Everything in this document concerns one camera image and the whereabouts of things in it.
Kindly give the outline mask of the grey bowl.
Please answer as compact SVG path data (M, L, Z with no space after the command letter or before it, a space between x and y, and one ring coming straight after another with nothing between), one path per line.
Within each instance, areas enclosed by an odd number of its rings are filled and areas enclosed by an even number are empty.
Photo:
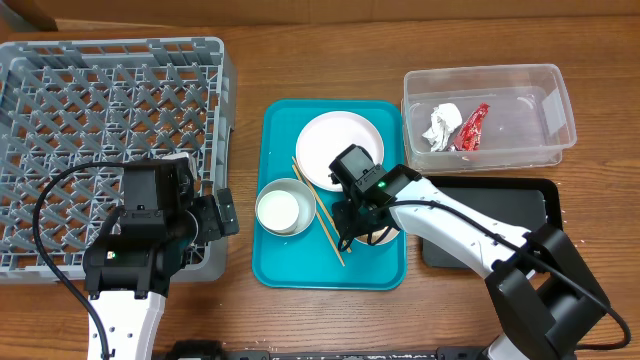
M316 217L316 200L301 180L282 178L267 184L255 205L257 222L268 233L290 237L304 232Z

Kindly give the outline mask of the white tissue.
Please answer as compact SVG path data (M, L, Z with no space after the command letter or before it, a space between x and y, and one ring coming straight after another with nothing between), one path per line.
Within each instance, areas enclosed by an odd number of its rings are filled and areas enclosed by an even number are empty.
M422 134L430 144L431 152L444 151L451 134L462 124L462 115L453 103L439 104L430 115L431 125Z

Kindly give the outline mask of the red snack wrapper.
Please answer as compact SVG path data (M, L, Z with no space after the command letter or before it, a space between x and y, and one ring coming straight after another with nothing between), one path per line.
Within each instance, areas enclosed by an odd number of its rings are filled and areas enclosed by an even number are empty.
M479 148L482 135L482 125L489 112L490 106L481 103L478 108L469 116L466 122L454 137L449 151L476 151Z

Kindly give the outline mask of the small pink plate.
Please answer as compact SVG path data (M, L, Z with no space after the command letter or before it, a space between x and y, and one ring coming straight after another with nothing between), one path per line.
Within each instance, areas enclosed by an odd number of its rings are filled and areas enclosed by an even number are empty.
M398 234L399 231L397 229L393 227L385 227L373 232L370 238L365 234L357 237L356 240L365 245L379 246L391 242Z

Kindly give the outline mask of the small white cup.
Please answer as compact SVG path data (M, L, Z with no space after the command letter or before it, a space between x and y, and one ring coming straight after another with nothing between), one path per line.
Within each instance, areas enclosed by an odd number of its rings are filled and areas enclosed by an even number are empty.
M274 190L260 198L256 215L260 224L270 232L289 234L297 226L300 207L291 193Z

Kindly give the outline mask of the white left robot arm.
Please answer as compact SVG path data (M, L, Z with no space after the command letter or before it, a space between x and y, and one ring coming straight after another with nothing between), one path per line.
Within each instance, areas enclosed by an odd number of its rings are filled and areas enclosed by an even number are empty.
M231 191L180 196L176 190L129 190L85 251L90 359L149 359L171 278L189 249L239 232Z

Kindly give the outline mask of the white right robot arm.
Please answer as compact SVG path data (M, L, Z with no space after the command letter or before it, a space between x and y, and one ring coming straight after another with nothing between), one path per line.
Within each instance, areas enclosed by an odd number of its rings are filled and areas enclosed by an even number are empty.
M487 359L569 359L612 308L568 236L492 219L450 198L418 172L397 165L344 165L331 178L345 200L333 206L339 244L390 226L430 241L485 282L503 333Z

